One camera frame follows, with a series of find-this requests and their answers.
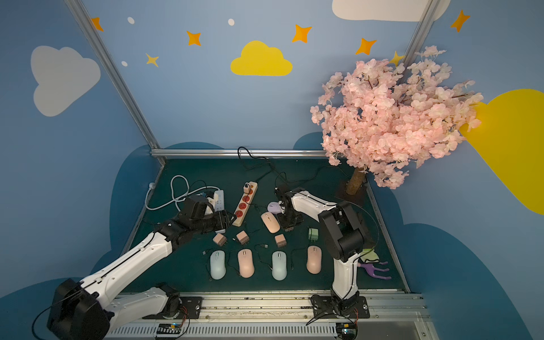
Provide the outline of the pink USB charger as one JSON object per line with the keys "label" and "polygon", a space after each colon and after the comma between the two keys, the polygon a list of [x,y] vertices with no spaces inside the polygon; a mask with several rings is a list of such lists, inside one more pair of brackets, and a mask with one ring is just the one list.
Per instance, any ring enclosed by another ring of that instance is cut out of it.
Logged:
{"label": "pink USB charger", "polygon": [[249,242],[249,235],[245,231],[239,232],[236,237],[241,245],[245,245],[247,242]]}
{"label": "pink USB charger", "polygon": [[226,244],[228,239],[225,235],[218,233],[214,236],[214,238],[212,238],[212,240],[216,243],[216,245],[222,247]]}

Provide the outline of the purple wireless mouse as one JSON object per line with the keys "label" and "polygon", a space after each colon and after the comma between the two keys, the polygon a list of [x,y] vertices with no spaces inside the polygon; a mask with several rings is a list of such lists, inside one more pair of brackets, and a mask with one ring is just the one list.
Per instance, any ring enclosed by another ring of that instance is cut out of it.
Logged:
{"label": "purple wireless mouse", "polygon": [[270,202],[267,205],[267,211],[274,215],[278,215],[283,212],[283,208],[281,207],[281,204],[279,202]]}

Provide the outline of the peach wireless mouse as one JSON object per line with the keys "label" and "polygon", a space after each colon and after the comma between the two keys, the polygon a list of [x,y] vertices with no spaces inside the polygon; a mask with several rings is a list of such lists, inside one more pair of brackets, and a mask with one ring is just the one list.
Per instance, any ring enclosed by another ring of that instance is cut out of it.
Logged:
{"label": "peach wireless mouse", "polygon": [[276,216],[272,212],[265,212],[261,215],[261,219],[266,229],[271,234],[276,234],[280,230],[279,221],[276,219]]}

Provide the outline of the white power strip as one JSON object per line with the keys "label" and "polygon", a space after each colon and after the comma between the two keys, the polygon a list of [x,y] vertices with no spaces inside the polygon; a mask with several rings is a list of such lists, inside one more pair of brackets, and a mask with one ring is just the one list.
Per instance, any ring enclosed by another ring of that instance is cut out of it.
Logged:
{"label": "white power strip", "polygon": [[225,209],[225,195],[223,190],[217,190],[213,195],[214,211],[223,211]]}

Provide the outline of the pink USB charger plug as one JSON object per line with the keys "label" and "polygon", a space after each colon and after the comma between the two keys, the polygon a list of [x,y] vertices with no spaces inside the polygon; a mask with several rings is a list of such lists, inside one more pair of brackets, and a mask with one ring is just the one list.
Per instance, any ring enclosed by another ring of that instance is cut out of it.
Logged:
{"label": "pink USB charger plug", "polygon": [[275,242],[278,248],[285,247],[287,245],[287,240],[285,235],[280,234],[275,236]]}

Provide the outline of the green USB charger plug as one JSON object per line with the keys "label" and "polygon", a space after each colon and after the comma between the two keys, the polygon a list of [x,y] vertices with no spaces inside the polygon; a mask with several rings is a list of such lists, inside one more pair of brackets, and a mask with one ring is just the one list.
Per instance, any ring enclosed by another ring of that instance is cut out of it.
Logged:
{"label": "green USB charger plug", "polygon": [[310,242],[317,242],[319,239],[319,230],[317,228],[309,228],[307,238]]}

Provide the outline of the light green wireless mouse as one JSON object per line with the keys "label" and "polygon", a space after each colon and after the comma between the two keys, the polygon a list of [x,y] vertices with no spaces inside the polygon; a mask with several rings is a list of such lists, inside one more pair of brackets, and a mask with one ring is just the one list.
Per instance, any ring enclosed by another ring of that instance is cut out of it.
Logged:
{"label": "light green wireless mouse", "polygon": [[225,277],[226,263],[225,252],[222,250],[214,251],[210,257],[210,273],[212,280],[220,280]]}

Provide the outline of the light blue wireless mouse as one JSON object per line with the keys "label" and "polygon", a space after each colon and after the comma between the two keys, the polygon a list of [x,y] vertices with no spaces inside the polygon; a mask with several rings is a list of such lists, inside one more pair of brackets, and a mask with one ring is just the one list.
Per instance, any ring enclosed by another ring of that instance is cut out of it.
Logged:
{"label": "light blue wireless mouse", "polygon": [[272,254],[272,276],[277,281],[283,281],[287,276],[287,256],[285,252],[276,251]]}

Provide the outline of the beige wooden power strip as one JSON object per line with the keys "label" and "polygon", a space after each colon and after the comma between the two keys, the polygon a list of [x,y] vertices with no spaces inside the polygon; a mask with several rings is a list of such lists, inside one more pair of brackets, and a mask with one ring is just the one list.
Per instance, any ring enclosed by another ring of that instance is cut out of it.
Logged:
{"label": "beige wooden power strip", "polygon": [[256,195],[258,184],[254,181],[246,182],[243,187],[243,195],[235,211],[235,220],[232,223],[235,227],[241,227],[249,211],[252,201]]}

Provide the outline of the pink wireless mouse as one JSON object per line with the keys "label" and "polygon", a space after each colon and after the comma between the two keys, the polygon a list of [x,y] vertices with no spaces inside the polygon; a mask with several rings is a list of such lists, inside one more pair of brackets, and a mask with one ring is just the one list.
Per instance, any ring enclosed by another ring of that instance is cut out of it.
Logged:
{"label": "pink wireless mouse", "polygon": [[253,253],[250,249],[242,249],[237,255],[239,264],[239,274],[244,279],[248,279],[254,274]]}
{"label": "pink wireless mouse", "polygon": [[318,246],[307,248],[306,267],[309,273],[317,275],[322,270],[322,250]]}

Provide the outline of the pink wireless mouse front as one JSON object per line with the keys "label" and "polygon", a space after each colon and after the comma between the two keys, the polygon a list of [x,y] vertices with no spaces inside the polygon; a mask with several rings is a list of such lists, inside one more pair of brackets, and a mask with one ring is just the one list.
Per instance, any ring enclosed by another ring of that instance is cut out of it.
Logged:
{"label": "pink wireless mouse front", "polygon": [[254,274],[253,253],[250,249],[242,249],[237,255],[239,264],[239,274],[244,279],[248,279]]}

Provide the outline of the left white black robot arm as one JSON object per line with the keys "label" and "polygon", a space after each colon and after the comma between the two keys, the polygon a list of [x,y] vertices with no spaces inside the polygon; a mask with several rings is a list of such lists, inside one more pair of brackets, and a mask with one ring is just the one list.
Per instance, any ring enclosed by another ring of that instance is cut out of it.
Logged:
{"label": "left white black robot arm", "polygon": [[227,211],[203,217],[180,212],[155,225],[143,241],[108,266],[82,280],[61,283],[48,309],[47,328],[58,339],[104,339],[110,331],[142,317],[188,319],[180,293],[165,283],[127,298],[118,295],[194,234],[225,230],[235,219]]}

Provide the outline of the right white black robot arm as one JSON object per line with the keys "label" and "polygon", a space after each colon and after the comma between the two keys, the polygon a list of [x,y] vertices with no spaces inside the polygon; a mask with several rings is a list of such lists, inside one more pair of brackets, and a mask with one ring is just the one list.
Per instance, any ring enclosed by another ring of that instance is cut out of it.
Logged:
{"label": "right white black robot arm", "polygon": [[331,292],[340,303],[358,297],[357,264],[364,253],[367,230],[349,202],[333,203],[310,194],[303,188],[286,186],[274,189],[281,213],[279,225],[291,231],[305,216],[319,222],[328,252],[334,259],[334,280]]}

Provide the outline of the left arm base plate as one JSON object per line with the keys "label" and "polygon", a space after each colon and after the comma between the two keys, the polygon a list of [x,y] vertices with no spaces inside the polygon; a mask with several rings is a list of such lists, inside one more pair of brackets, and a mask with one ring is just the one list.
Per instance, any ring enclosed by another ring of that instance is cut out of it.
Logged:
{"label": "left arm base plate", "polygon": [[199,296],[170,297],[162,312],[164,319],[198,319],[201,315],[203,298]]}

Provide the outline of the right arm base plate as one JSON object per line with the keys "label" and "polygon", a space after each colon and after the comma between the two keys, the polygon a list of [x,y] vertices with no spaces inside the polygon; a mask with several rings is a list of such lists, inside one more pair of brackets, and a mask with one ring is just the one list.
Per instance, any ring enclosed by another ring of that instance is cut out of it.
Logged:
{"label": "right arm base plate", "polygon": [[341,301],[336,297],[313,295],[310,304],[315,319],[369,319],[370,308],[364,296],[357,296]]}

